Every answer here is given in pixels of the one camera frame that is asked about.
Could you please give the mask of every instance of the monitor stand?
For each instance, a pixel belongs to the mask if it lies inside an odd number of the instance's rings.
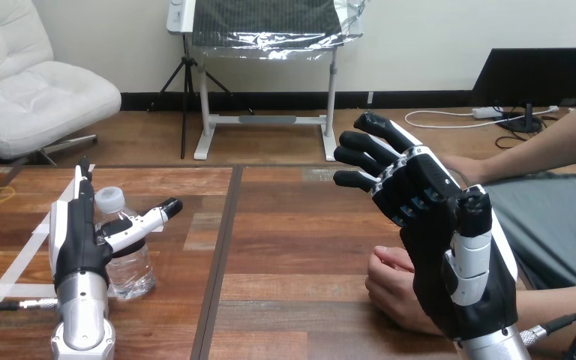
[[[518,117],[520,113],[510,112],[502,116],[503,119]],[[524,106],[524,117],[513,121],[499,122],[498,126],[515,133],[538,133],[542,130],[542,120],[533,116],[533,104]]]

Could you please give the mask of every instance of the black monitor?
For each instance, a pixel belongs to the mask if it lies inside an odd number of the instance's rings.
[[[524,107],[523,118],[498,124],[522,133],[542,128],[534,106],[575,104],[576,48],[492,49],[472,94],[473,106]]]

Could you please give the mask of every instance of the robotic hand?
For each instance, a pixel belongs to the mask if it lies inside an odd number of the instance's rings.
[[[369,192],[401,227],[423,311],[462,359],[530,359],[515,327],[518,267],[484,189],[461,190],[393,121],[366,112],[354,127],[365,133],[343,132],[334,156],[364,172],[337,171],[334,181]]]
[[[116,333],[107,319],[109,278],[105,266],[115,252],[141,240],[182,210],[170,198],[144,216],[129,217],[117,233],[98,241],[89,162],[76,166],[73,199],[57,201],[50,213],[49,260],[61,323],[52,336],[54,359],[113,359]]]

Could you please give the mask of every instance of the bottle cap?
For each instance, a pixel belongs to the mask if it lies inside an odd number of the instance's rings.
[[[125,207],[125,195],[120,187],[110,186],[100,189],[94,196],[96,206],[104,214],[119,212]]]

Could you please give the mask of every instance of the black baseboard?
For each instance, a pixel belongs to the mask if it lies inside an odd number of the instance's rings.
[[[335,109],[421,109],[435,107],[484,106],[471,102],[470,90],[448,91],[376,91],[368,103],[367,91],[339,91]],[[208,94],[211,111],[244,110],[242,104],[253,110],[324,110],[328,107],[328,93],[321,92],[240,92],[233,97],[223,92]],[[182,93],[124,92],[124,111],[145,111],[155,102],[156,111],[182,111]],[[189,97],[188,109],[200,111],[200,96]]]

